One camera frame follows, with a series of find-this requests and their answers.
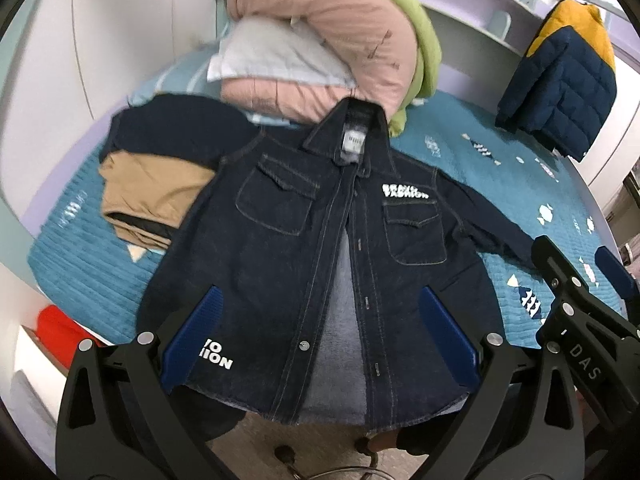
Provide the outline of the dark denim shirt jacket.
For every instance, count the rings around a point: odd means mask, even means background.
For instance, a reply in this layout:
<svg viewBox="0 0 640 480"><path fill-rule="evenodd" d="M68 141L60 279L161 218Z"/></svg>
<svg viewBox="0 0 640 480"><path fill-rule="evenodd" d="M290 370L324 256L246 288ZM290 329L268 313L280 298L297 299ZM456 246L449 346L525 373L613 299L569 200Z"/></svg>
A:
<svg viewBox="0 0 640 480"><path fill-rule="evenodd" d="M477 335L501 333L486 252L525 269L532 238L474 188L390 146L357 100L319 125L261 127L224 156L175 232L137 326L217 286L224 310L193 387L277 422L410 426L468 393L419 314L431 287Z"/></svg>

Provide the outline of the dark navy garment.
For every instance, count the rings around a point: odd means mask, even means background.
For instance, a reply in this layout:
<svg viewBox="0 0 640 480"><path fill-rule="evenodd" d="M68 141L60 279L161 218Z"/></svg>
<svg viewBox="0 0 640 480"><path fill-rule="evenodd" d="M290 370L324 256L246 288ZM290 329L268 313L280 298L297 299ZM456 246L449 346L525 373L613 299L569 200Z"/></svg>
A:
<svg viewBox="0 0 640 480"><path fill-rule="evenodd" d="M160 94L121 110L111 120L99 160L124 151L178 158L216 170L260 133L236 108L206 96Z"/></svg>

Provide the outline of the teal patterned bed cover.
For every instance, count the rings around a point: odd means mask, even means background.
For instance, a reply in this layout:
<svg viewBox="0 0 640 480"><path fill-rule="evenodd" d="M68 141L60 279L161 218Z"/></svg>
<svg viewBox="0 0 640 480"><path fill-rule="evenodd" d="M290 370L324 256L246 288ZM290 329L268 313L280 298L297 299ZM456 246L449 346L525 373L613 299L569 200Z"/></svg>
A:
<svg viewBox="0 0 640 480"><path fill-rule="evenodd" d="M40 290L66 315L119 344L134 333L138 303L162 253L121 240L102 217L99 152L110 125L108 118L95 122L58 165L61 181L39 191L37 202L49 213L34 225L27 262ZM529 235L550 237L594 296L623 307L594 262L603 243L599 213L556 156L498 131L486 110L446 92L411 107L392 144L472 186Z"/></svg>

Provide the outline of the red object beside bed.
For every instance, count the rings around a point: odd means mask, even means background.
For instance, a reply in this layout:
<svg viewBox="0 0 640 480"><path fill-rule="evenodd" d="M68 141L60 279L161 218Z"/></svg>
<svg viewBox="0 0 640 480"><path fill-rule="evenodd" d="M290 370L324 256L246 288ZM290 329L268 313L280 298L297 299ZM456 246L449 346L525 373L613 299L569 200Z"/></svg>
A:
<svg viewBox="0 0 640 480"><path fill-rule="evenodd" d="M43 347L66 370L72 365L78 344L84 339L90 339L98 347L104 346L102 341L92 336L53 304L39 312L35 334L43 344Z"/></svg>

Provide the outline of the navy and yellow puffer jacket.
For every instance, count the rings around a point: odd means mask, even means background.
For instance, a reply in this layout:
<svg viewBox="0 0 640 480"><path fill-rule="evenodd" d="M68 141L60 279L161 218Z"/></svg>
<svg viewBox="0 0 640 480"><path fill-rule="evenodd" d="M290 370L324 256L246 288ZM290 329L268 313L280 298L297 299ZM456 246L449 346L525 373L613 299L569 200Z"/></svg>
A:
<svg viewBox="0 0 640 480"><path fill-rule="evenodd" d="M561 0L518 63L495 126L521 130L549 151L580 162L616 99L615 55L599 9Z"/></svg>

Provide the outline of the folded khaki trousers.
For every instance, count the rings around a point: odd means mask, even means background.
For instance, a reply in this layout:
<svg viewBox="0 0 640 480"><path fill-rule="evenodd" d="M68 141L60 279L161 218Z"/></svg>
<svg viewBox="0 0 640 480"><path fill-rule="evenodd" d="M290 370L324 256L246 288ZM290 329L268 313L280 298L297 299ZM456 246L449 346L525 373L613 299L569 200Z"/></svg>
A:
<svg viewBox="0 0 640 480"><path fill-rule="evenodd" d="M175 157L116 151L101 162L103 218L127 243L165 250L213 170Z"/></svg>

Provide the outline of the pink quilt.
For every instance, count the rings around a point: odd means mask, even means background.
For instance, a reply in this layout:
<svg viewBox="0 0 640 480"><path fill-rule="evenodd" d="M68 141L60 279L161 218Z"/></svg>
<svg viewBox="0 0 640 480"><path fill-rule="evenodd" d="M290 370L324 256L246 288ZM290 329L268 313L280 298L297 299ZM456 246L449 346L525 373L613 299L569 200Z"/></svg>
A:
<svg viewBox="0 0 640 480"><path fill-rule="evenodd" d="M416 33L392 0L227 0L232 20L260 15L300 18L354 76L355 88L270 78L226 78L224 102L315 124L348 96L378 104L388 118L401 109L418 65Z"/></svg>

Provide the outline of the white pillow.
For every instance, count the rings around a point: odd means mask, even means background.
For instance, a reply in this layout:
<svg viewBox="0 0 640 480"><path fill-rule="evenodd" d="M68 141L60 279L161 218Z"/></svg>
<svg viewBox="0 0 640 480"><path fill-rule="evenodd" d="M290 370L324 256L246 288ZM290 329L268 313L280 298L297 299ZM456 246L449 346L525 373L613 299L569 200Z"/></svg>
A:
<svg viewBox="0 0 640 480"><path fill-rule="evenodd" d="M303 20L250 15L233 22L207 69L209 81L260 78L355 88L348 65Z"/></svg>

